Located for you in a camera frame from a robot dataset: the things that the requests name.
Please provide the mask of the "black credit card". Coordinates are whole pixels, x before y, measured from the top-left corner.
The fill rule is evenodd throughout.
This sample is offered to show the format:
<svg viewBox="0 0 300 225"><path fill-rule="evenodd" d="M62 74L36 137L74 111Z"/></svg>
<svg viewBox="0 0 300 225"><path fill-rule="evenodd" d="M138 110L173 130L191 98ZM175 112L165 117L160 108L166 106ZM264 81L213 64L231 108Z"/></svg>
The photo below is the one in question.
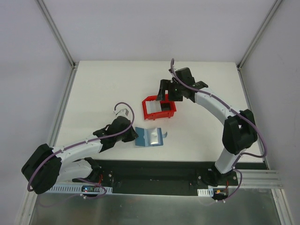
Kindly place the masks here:
<svg viewBox="0 0 300 225"><path fill-rule="evenodd" d="M169 102L161 102L161 111L170 111L171 110L171 105Z"/></svg>

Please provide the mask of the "blue card holder wallet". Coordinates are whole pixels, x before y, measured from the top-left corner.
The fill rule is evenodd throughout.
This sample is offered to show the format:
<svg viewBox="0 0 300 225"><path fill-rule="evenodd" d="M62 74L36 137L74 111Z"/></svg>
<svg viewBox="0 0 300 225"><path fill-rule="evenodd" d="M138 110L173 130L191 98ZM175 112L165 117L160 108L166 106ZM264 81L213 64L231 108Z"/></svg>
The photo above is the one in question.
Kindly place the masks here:
<svg viewBox="0 0 300 225"><path fill-rule="evenodd" d="M135 131L138 137L135 139L135 145L138 147L156 147L163 146L164 139L168 133L163 134L160 127L144 129L141 127L135 127Z"/></svg>

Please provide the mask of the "red plastic bin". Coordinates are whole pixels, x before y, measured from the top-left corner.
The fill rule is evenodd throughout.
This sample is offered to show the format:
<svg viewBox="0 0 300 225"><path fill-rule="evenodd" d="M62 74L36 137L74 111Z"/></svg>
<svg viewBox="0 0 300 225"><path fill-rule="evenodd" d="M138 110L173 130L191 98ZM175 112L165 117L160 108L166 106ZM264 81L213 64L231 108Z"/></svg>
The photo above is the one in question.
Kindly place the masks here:
<svg viewBox="0 0 300 225"><path fill-rule="evenodd" d="M168 94L166 94L165 97L166 97L165 101L159 101L159 102L169 102L171 105L170 111L160 111L157 113L147 114L145 102L146 101L154 101L154 100L156 101L157 96L148 96L142 101L142 110L143 110L144 120L156 120L156 119L161 119L161 118L171 118L174 116L174 113L177 111L175 102L168 100Z"/></svg>

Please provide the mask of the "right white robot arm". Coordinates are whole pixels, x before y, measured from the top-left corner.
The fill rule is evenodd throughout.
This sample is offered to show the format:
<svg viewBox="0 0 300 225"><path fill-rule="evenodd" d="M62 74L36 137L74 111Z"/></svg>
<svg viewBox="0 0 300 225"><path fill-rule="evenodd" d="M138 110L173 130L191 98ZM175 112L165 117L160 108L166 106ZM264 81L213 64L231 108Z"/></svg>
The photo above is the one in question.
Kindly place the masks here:
<svg viewBox="0 0 300 225"><path fill-rule="evenodd" d="M222 185L238 162L241 154L258 139L253 129L255 123L253 113L246 109L232 109L225 101L215 95L211 88L202 81L196 82L189 68L179 70L169 69L172 79L162 79L157 100L165 100L168 94L170 101L191 100L215 116L223 125L223 150L218 160L203 177L203 182L212 185Z"/></svg>

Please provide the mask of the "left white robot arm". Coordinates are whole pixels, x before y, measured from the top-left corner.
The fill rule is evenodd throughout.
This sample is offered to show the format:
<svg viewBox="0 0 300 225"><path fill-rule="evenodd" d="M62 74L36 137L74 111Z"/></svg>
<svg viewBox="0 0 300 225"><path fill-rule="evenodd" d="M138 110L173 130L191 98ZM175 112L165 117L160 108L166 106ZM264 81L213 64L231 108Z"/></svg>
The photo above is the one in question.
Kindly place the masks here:
<svg viewBox="0 0 300 225"><path fill-rule="evenodd" d="M113 148L119 141L127 143L138 138L132 124L126 117L118 116L84 141L67 147L50 147L46 143L38 146L21 169L28 181L27 190L39 195L57 182L69 180L101 184L104 172L93 155Z"/></svg>

